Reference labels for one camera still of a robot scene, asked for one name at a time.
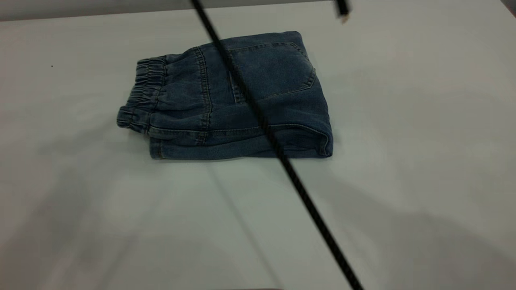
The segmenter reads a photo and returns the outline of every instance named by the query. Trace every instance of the pocket stitching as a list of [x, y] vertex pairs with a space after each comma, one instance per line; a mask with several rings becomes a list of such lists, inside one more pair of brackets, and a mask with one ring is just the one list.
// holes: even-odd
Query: pocket stitching
[[[258, 44], [258, 45], [247, 46], [247, 47], [239, 47], [237, 49], [228, 50], [228, 52], [236, 52], [236, 53], [238, 53], [238, 51], [243, 51], [243, 50], [250, 51], [250, 50], [253, 50], [253, 49], [260, 49], [260, 48], [263, 48], [263, 47], [274, 47], [274, 46], [279, 46], [279, 45], [290, 45], [290, 46], [292, 46], [292, 48], [297, 50], [309, 62], [310, 66], [312, 67], [312, 71], [310, 72], [310, 76], [309, 76], [308, 80], [303, 82], [302, 83], [303, 86], [301, 86], [300, 88], [295, 89], [295, 90], [291, 90], [291, 91], [271, 94], [271, 95], [265, 96], [263, 98], [260, 98], [260, 100], [265, 100], [265, 99], [268, 99], [268, 98], [272, 98], [274, 96], [279, 96], [279, 95], [284, 95], [284, 94], [289, 94], [289, 93], [294, 93], [294, 92], [310, 89], [314, 85], [314, 81], [315, 81], [315, 68], [312, 65], [312, 63], [310, 62], [310, 60], [308, 59], [308, 56], [303, 52], [303, 50], [298, 45], [296, 45], [293, 42], [265, 43], [265, 44]], [[238, 73], [242, 76], [242, 73], [241, 73], [239, 67], [237, 67], [237, 66], [234, 66], [234, 67], [237, 69]], [[238, 88], [238, 86], [235, 86], [236, 84], [234, 83], [234, 80], [233, 80], [233, 77], [231, 76], [231, 74], [230, 74], [230, 82], [231, 82], [231, 88], [232, 88], [232, 91], [233, 91], [233, 98], [235, 99], [235, 102], [237, 104], [245, 104], [246, 103], [245, 96], [242, 98], [243, 99], [242, 101], [240, 100], [240, 98], [236, 97], [237, 95], [238, 96], [242, 95], [242, 93], [241, 93], [240, 89], [238, 89], [238, 91], [235, 92], [235, 87]]]

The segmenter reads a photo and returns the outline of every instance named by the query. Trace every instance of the table surface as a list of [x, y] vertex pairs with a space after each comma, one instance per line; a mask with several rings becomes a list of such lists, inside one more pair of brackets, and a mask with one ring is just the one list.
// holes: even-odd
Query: table surface
[[[516, 19], [498, 1], [210, 9], [297, 30], [334, 155], [294, 160], [366, 289], [516, 285]], [[347, 289], [275, 159], [151, 160], [116, 126], [136, 61], [192, 10], [0, 23], [1, 289]]]

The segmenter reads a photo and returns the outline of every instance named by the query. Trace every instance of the cable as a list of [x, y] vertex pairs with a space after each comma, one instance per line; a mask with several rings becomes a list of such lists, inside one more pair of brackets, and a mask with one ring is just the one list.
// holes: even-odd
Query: cable
[[213, 41], [213, 45], [218, 50], [220, 57], [222, 58], [222, 61], [224, 62], [225, 67], [227, 68], [228, 71], [230, 71], [231, 76], [236, 81], [240, 91], [246, 97], [246, 101], [247, 101], [248, 105], [251, 107], [251, 110], [253, 111], [254, 116], [258, 120], [260, 127], [262, 128], [265, 136], [267, 137], [270, 144], [272, 145], [272, 148], [276, 152], [276, 157], [280, 160], [285, 171], [287, 172], [288, 176], [290, 177], [290, 180], [292, 181], [292, 184], [296, 188], [297, 193], [299, 194], [299, 197], [303, 201], [304, 206], [306, 207], [307, 211], [310, 213], [312, 220], [314, 221], [315, 225], [319, 229], [319, 232], [321, 233], [326, 244], [328, 245], [328, 248], [330, 249], [331, 253], [333, 254], [335, 261], [337, 262], [342, 273], [346, 277], [349, 285], [351, 286], [351, 288], [353, 290], [362, 290], [363, 287], [362, 287], [360, 281], [358, 280], [357, 276], [354, 274], [353, 269], [351, 269], [351, 266], [349, 265], [348, 261], [344, 257], [344, 254], [342, 253], [340, 247], [338, 246], [337, 242], [335, 241], [335, 238], [333, 238], [333, 235], [331, 234], [330, 230], [326, 226], [326, 223], [323, 221], [323, 218], [319, 214], [319, 211], [315, 207], [315, 204], [313, 203], [312, 199], [308, 195], [307, 190], [304, 188], [303, 183], [301, 182], [296, 171], [292, 167], [292, 164], [290, 163], [288, 158], [283, 153], [283, 147], [281, 146], [281, 144], [278, 142], [278, 140], [274, 136], [274, 133], [272, 132], [272, 129], [269, 126], [269, 122], [267, 121], [267, 118], [263, 114], [262, 109], [258, 106], [258, 103], [256, 103], [256, 100], [254, 99], [251, 92], [247, 88], [242, 77], [240, 76], [239, 73], [237, 73], [235, 67], [233, 66], [233, 63], [232, 63], [231, 59], [229, 58], [229, 56], [227, 55], [224, 46], [220, 42], [220, 39], [217, 36], [217, 33], [215, 32], [211, 22], [209, 21], [208, 16], [204, 12], [204, 8], [202, 7], [202, 4], [199, 2], [199, 0], [191, 0], [191, 2], [196, 9], [197, 14], [199, 15], [199, 18], [201, 19], [201, 21], [204, 25], [204, 28], [206, 29], [209, 36], [211, 37], [211, 39]]
[[349, 14], [349, 7], [346, 0], [336, 0], [336, 2], [340, 16], [347, 16]]

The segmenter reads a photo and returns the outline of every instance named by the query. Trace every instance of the blue denim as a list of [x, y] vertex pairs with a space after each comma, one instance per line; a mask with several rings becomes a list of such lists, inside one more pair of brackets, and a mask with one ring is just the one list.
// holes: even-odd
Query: blue denim
[[[222, 41], [293, 158], [332, 154], [328, 106], [298, 32]], [[149, 135], [152, 158], [274, 157], [215, 47], [143, 59], [117, 124]]]

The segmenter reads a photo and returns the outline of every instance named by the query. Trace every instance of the white wall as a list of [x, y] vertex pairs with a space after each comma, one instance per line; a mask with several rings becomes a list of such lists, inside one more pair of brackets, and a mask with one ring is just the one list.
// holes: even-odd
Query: white wall
[[[314, 0], [203, 0], [202, 2], [206, 7], [213, 8], [310, 1]], [[190, 7], [190, 0], [1, 0], [0, 21], [179, 10]]]

